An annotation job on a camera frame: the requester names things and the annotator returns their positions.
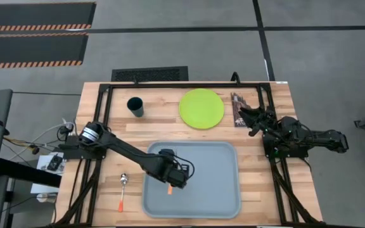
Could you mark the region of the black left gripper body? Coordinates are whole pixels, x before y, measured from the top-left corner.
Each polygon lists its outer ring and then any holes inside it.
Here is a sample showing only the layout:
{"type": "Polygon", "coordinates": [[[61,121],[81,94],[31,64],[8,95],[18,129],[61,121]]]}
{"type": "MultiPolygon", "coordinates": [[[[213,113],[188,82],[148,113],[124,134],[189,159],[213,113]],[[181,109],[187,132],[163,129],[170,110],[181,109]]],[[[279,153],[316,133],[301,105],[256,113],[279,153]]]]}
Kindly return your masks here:
{"type": "Polygon", "coordinates": [[[162,179],[172,187],[183,189],[189,179],[189,171],[190,167],[187,164],[181,164],[173,159],[166,160],[162,179]]]}

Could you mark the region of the black aluminium table frame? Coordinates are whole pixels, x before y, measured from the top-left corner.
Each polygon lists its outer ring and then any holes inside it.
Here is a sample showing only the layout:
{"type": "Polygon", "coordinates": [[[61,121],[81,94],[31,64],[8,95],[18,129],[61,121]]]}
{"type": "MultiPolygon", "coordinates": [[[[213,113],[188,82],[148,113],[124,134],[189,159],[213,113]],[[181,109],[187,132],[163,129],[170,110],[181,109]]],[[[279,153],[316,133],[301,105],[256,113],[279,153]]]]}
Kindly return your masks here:
{"type": "Polygon", "coordinates": [[[278,184],[273,181],[271,166],[264,155],[261,135],[250,137],[245,128],[233,123],[231,93],[238,92],[252,105],[260,102],[275,108],[279,117],[295,115],[287,84],[265,82],[258,89],[253,82],[87,82],[83,86],[76,115],[78,129],[91,120],[107,119],[112,132],[133,146],[145,149],[155,141],[226,141],[239,156],[241,210],[232,219],[151,218],[142,209],[144,173],[139,165],[109,152],[102,161],[96,189],[96,202],[85,202],[80,219],[64,220],[69,201],[92,174],[94,163],[70,161],[61,179],[57,201],[57,221],[49,228],[211,228],[213,226],[279,225],[283,221],[301,221],[285,194],[277,196],[278,184]],[[190,89],[207,88],[223,100],[225,115],[221,123],[209,130],[188,127],[180,118],[178,102],[190,89]],[[143,100],[144,115],[135,117],[127,108],[132,97],[143,100]],[[120,176],[126,173],[124,209],[118,212],[122,185],[120,176]]]}

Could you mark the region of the grey plastic tray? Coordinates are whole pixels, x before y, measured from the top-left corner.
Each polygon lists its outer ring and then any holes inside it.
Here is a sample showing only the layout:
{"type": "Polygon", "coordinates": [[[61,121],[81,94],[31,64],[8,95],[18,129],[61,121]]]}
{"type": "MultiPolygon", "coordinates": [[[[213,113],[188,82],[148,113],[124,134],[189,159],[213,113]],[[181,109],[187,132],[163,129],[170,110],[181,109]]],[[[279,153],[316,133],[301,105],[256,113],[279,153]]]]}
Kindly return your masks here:
{"type": "Polygon", "coordinates": [[[241,209],[238,156],[221,141],[160,141],[148,153],[171,149],[195,166],[183,189],[173,188],[148,175],[144,178],[142,207],[153,218],[232,219],[241,209]]]}

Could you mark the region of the illustrated dark booklet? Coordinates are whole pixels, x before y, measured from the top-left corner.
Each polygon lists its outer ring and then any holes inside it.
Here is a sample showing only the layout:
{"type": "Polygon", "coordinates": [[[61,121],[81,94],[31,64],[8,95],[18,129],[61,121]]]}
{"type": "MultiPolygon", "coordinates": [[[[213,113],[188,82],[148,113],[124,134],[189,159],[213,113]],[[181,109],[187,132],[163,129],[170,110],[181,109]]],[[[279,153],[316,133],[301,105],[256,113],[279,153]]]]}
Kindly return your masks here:
{"type": "Polygon", "coordinates": [[[249,109],[250,106],[247,105],[247,102],[239,93],[232,92],[231,93],[231,102],[233,107],[233,117],[234,117],[234,126],[235,127],[245,127],[246,124],[243,118],[240,116],[239,111],[240,108],[249,109]]]}

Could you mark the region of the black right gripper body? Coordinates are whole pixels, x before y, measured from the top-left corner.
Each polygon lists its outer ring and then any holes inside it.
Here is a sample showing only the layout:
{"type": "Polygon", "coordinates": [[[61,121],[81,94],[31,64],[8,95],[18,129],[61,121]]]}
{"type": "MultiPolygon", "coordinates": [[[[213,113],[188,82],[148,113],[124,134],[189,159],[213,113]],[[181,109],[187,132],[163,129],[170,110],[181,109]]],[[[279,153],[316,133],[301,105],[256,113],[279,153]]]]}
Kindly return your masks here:
{"type": "Polygon", "coordinates": [[[270,108],[266,110],[258,108],[258,116],[255,121],[255,127],[257,130],[261,130],[264,133],[276,132],[278,130],[278,120],[274,111],[270,108]]]}

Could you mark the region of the dark teal plastic cup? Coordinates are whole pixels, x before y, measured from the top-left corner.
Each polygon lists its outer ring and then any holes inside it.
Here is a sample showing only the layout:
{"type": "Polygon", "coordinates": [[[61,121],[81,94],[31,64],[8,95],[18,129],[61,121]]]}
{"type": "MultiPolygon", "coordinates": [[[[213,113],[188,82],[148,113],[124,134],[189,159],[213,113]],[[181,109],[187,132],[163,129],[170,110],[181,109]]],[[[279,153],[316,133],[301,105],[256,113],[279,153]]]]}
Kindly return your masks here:
{"type": "Polygon", "coordinates": [[[142,117],[144,115],[143,100],[139,97],[132,97],[127,102],[127,108],[135,117],[142,117]]]}

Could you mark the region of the black floor vent grille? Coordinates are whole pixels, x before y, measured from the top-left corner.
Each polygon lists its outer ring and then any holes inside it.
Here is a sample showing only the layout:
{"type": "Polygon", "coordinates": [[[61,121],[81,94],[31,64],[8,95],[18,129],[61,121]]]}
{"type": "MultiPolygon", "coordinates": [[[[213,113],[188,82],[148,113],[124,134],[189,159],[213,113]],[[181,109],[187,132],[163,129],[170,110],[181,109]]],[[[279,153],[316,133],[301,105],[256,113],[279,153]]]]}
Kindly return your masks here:
{"type": "Polygon", "coordinates": [[[188,81],[187,66],[126,68],[112,70],[112,82],[188,81]]]}

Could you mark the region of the black desk bar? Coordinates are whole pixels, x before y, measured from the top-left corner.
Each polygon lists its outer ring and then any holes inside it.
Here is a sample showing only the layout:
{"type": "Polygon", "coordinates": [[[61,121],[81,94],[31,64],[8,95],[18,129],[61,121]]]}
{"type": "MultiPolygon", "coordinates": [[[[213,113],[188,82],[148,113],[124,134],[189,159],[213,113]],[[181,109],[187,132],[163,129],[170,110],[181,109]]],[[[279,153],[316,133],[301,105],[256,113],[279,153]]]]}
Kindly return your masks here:
{"type": "Polygon", "coordinates": [[[0,176],[59,187],[61,176],[0,158],[0,176]]]}

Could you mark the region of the black handheld device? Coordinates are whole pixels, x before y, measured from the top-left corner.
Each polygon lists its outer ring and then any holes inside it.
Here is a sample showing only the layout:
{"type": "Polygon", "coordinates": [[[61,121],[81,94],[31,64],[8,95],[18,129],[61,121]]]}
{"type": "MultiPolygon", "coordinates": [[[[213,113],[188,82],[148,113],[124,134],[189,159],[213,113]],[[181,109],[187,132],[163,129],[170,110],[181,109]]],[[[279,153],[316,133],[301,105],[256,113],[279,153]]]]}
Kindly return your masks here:
{"type": "Polygon", "coordinates": [[[57,171],[58,168],[60,167],[62,161],[63,161],[62,157],[60,157],[58,155],[54,155],[52,157],[52,159],[50,160],[49,164],[47,165],[47,169],[50,171],[57,171]]]}

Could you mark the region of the black hazard-striped floor mat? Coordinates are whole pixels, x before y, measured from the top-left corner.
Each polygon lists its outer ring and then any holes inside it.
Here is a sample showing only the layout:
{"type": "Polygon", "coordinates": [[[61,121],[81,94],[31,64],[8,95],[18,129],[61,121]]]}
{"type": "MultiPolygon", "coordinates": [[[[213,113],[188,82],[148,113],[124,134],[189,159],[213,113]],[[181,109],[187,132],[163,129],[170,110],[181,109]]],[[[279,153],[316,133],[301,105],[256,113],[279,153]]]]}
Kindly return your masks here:
{"type": "Polygon", "coordinates": [[[88,38],[85,33],[0,35],[0,68],[80,66],[88,38]]]}
{"type": "Polygon", "coordinates": [[[88,29],[95,2],[0,4],[0,31],[88,29]]]}

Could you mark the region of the orange-handled metal spoon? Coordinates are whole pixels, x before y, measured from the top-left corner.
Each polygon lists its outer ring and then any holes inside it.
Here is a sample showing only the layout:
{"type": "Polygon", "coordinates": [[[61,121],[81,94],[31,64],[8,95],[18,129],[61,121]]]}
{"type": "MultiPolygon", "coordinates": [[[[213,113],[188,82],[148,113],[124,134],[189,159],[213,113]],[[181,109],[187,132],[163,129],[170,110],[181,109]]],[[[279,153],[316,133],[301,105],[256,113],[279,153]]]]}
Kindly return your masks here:
{"type": "Polygon", "coordinates": [[[128,177],[126,173],[123,173],[120,176],[120,183],[122,185],[121,195],[120,195],[120,201],[118,204],[118,212],[123,212],[124,209],[124,193],[125,193],[125,186],[128,182],[128,177]]]}

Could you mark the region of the lime green plate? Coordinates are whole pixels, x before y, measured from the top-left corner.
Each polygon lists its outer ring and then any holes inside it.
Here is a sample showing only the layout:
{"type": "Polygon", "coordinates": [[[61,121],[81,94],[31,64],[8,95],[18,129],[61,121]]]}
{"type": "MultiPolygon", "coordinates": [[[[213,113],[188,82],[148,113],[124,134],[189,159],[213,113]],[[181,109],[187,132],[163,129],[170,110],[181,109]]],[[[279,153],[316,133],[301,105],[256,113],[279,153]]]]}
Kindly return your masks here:
{"type": "Polygon", "coordinates": [[[179,115],[184,123],[194,129],[211,129],[223,119],[224,103],[210,89],[193,89],[180,99],[179,115]]]}

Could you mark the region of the white paper sheet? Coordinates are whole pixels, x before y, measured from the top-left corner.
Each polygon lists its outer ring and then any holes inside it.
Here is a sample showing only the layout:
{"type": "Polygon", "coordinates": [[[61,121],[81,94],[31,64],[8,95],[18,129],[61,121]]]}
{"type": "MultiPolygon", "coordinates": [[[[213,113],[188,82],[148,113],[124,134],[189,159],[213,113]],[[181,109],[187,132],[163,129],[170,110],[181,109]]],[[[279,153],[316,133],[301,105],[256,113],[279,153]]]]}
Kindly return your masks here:
{"type": "Polygon", "coordinates": [[[40,193],[58,193],[58,187],[51,187],[42,184],[32,184],[30,189],[31,194],[40,194],[40,193]]]}

